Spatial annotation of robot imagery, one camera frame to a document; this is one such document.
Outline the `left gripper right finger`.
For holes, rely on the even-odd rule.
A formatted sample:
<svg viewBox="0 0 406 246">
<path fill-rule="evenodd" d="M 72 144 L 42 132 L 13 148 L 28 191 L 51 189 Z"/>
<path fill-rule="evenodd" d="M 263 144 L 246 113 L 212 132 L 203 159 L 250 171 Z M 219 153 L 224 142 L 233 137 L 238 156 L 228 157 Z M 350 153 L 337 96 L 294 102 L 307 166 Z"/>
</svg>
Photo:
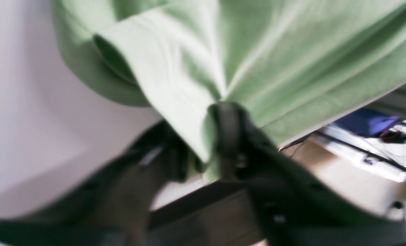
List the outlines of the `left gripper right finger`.
<svg viewBox="0 0 406 246">
<path fill-rule="evenodd" d="M 243 185 L 270 246 L 406 246 L 406 221 L 349 203 L 278 152 L 238 104 L 208 108 L 220 181 Z"/>
</svg>

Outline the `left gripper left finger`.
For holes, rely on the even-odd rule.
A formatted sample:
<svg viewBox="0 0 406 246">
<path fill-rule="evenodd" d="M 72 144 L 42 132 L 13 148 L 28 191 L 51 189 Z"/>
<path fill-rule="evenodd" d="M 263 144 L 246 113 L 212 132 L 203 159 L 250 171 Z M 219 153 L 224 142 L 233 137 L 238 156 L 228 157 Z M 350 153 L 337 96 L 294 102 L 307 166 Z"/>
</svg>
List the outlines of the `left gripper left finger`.
<svg viewBox="0 0 406 246">
<path fill-rule="evenodd" d="M 165 121 L 58 200 L 0 218 L 8 246 L 142 246 L 156 195 L 188 177 L 189 147 Z"/>
</svg>

